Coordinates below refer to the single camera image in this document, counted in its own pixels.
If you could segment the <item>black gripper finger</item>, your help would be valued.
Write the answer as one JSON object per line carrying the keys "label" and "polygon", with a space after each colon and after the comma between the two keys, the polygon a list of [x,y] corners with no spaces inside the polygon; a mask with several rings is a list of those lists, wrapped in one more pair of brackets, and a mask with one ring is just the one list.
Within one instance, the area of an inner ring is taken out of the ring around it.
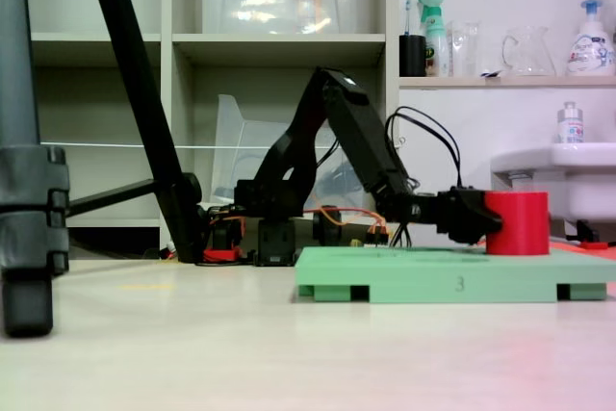
{"label": "black gripper finger", "polygon": [[503,220],[501,216],[486,205],[486,191],[471,190],[469,193],[469,209],[471,211],[471,229],[473,244],[483,237],[501,231]]}

